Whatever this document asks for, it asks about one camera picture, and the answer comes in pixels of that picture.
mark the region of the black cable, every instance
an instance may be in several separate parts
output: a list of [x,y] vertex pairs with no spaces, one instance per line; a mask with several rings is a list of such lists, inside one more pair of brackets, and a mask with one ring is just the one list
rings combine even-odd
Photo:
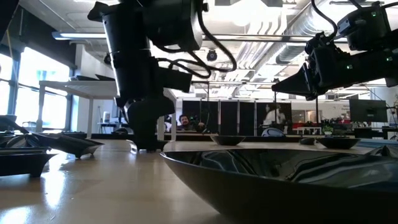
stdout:
[[200,75],[199,73],[195,72],[194,70],[187,68],[186,66],[184,66],[176,61],[167,59],[167,58],[158,58],[157,60],[158,60],[158,62],[168,62],[172,65],[180,67],[180,68],[184,69],[185,71],[187,71],[187,72],[191,73],[192,75],[199,77],[199,78],[210,78],[210,76],[211,76],[211,73],[209,75]]
[[333,26],[333,33],[329,35],[329,38],[330,38],[330,39],[333,39],[333,38],[336,36],[337,30],[338,30],[336,23],[335,23],[332,19],[330,19],[329,17],[327,17],[323,12],[321,12],[321,10],[319,10],[319,9],[317,8],[317,5],[315,4],[315,0],[311,0],[311,5],[312,5],[312,7],[313,7],[313,10],[315,10],[315,12],[316,12],[319,16],[321,16],[322,18],[324,18],[326,21],[328,21],[328,22]]
[[228,56],[228,58],[230,59],[230,61],[232,62],[232,68],[229,69],[225,69],[221,72],[233,72],[236,70],[236,68],[238,67],[236,60],[234,58],[234,56],[231,54],[231,52],[224,47],[224,45],[222,45],[216,37],[214,37],[209,30],[206,28],[205,23],[203,22],[203,1],[197,1],[197,5],[198,5],[198,20],[199,20],[199,26],[202,29],[203,33],[205,33],[205,35],[218,47],[221,49],[221,51],[224,52],[224,54],[226,54]]
[[362,6],[356,2],[356,0],[348,0],[351,4],[353,4],[357,9],[361,9]]
[[[174,61],[171,61],[171,60],[161,60],[161,61],[168,61],[168,62],[170,62],[169,68],[172,68],[172,67],[175,65],[175,66],[178,66],[178,67],[180,67],[180,68],[183,68],[184,70],[190,72],[192,75],[195,75],[195,76],[200,77],[200,78],[210,78],[210,76],[211,76],[211,70],[216,70],[216,71],[219,71],[219,72],[233,72],[233,71],[235,71],[235,70],[237,69],[238,65],[237,65],[237,63],[236,63],[236,60],[235,60],[234,56],[232,55],[232,53],[231,53],[223,44],[221,44],[221,42],[219,42],[219,40],[218,40],[216,37],[214,37],[214,36],[209,32],[209,30],[208,30],[208,29],[206,28],[206,26],[205,26],[205,23],[203,22],[203,14],[202,14],[202,12],[203,12],[203,1],[197,1],[197,9],[198,9],[198,21],[199,21],[200,28],[202,29],[203,33],[204,33],[204,34],[205,34],[205,35],[206,35],[218,48],[220,48],[221,51],[222,51],[224,54],[226,54],[226,55],[228,56],[228,58],[229,58],[230,61],[232,62],[232,68],[216,68],[216,67],[213,67],[213,66],[209,66],[209,65],[207,65],[202,59],[200,59],[200,57],[198,57],[193,51],[189,51],[188,53],[189,53],[196,61],[187,60],[187,59],[177,59],[177,60],[174,60]],[[156,46],[156,47],[159,48],[160,50],[163,50],[164,52],[171,53],[171,54],[179,53],[179,52],[184,52],[182,49],[168,49],[168,48],[163,47],[163,46]],[[193,64],[193,65],[198,65],[199,67],[203,67],[203,68],[208,72],[208,76],[203,76],[203,75],[200,75],[200,74],[197,73],[197,72],[194,72],[192,69],[189,69],[189,68],[187,69],[186,66],[181,65],[181,64],[178,63],[178,62],[186,62],[186,63],[190,63],[190,64]]]
[[398,2],[392,2],[392,3],[389,3],[389,4],[385,4],[385,5],[381,6],[381,7],[385,9],[385,8],[392,7],[392,6],[398,6]]
[[181,50],[181,49],[168,49],[167,47],[158,46],[158,45],[156,45],[156,47],[157,47],[158,49],[160,49],[160,50],[163,50],[164,52],[171,53],[171,54],[184,52],[184,51]]

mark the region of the window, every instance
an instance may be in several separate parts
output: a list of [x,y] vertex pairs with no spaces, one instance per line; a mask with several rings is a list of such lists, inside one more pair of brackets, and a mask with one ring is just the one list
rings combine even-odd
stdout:
[[[18,125],[36,122],[39,115],[39,81],[68,81],[70,69],[30,48],[21,54],[19,89],[16,103]],[[65,128],[67,117],[67,93],[51,88],[45,89],[43,128]]]
[[69,79],[69,67],[28,47],[21,54],[19,83],[39,87],[39,81],[66,82]]
[[292,110],[292,122],[293,123],[305,123],[305,111],[304,110]]
[[7,114],[12,77],[12,58],[0,54],[0,114]]
[[10,85],[0,81],[0,114],[7,114]]

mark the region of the white wall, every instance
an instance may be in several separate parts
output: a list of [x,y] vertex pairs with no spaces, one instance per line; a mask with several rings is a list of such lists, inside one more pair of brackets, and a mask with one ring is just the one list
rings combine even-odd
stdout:
[[[96,78],[95,74],[114,78],[113,71],[105,64],[90,55],[84,48],[84,45],[78,44],[76,47],[76,65],[78,70],[76,75],[84,75],[86,77]],[[73,97],[71,131],[87,132],[88,124],[88,105],[89,100],[80,97]],[[100,121],[100,112],[112,112],[113,100],[94,100],[93,105],[93,133],[98,133],[98,125]]]

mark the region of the man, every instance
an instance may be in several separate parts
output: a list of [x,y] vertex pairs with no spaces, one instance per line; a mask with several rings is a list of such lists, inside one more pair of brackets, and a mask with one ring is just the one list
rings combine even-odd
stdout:
[[271,125],[272,122],[276,122],[277,124],[283,124],[286,120],[285,114],[280,112],[280,105],[277,105],[276,109],[276,121],[275,121],[275,110],[272,110],[267,113],[266,118],[263,120],[263,125]]
[[[177,131],[196,131],[193,124],[189,122],[188,116],[185,114],[181,114],[179,117],[181,125],[177,126]],[[202,122],[198,123],[200,129],[205,127],[205,124]]]

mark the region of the security camera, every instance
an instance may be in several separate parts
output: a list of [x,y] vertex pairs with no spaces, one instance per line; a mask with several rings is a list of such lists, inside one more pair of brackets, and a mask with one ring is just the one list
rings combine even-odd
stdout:
[[217,60],[216,50],[210,49],[209,52],[207,53],[207,61],[214,62],[215,60]]
[[111,65],[111,56],[109,54],[106,54],[106,56],[104,58],[104,63],[106,65]]

